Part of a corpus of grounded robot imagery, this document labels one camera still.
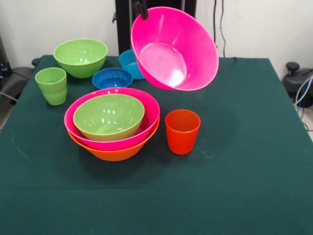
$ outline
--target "cup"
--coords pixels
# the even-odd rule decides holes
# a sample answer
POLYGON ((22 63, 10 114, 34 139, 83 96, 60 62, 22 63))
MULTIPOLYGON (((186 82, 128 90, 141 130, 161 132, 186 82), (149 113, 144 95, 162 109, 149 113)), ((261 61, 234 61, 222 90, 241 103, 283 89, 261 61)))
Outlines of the cup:
POLYGON ((200 117, 186 109, 171 111, 165 118, 167 143, 173 153, 190 153, 197 139, 200 117))
POLYGON ((39 71, 35 80, 45 99, 51 105, 65 102, 67 96, 67 73, 61 68, 47 68, 39 71))

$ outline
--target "stacked bowls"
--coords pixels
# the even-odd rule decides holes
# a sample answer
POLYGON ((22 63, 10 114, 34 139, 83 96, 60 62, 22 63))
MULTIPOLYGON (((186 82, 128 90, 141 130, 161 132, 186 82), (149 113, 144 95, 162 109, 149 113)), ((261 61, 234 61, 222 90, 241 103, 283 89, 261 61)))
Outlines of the stacked bowls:
POLYGON ((96 157, 122 161, 135 155, 159 125, 160 107, 148 93, 108 88, 76 100, 66 111, 69 136, 96 157))

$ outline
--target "orange cup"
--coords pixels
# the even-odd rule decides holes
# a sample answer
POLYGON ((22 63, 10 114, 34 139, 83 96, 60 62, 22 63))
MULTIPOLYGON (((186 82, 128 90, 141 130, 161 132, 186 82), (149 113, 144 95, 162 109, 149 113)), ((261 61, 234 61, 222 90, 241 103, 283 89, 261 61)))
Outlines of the orange cup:
POLYGON ((165 118, 167 143, 173 153, 190 153, 200 127, 200 117, 186 109, 171 111, 165 118))

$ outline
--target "green bowl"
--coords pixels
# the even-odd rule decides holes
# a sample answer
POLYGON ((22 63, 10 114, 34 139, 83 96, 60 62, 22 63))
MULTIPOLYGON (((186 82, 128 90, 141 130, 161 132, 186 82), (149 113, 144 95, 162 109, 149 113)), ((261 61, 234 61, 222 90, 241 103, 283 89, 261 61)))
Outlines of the green bowl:
POLYGON ((58 45, 55 60, 70 75, 77 78, 94 76, 104 64, 108 47, 94 39, 74 39, 58 45))
POLYGON ((89 140, 117 141, 133 136, 145 114, 143 104, 125 94, 106 94, 80 105, 73 121, 89 140))

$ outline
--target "blue bowl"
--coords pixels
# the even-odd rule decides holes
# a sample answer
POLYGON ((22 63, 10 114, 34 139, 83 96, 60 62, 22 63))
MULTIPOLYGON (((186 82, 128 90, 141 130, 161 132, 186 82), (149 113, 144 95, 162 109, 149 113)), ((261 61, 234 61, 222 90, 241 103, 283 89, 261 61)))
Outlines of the blue bowl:
POLYGON ((128 71, 134 79, 145 79, 138 68, 133 49, 123 52, 118 57, 118 60, 122 68, 128 71))
POLYGON ((92 78, 93 85, 98 89, 128 87, 132 81, 132 75, 119 68, 100 70, 92 78))

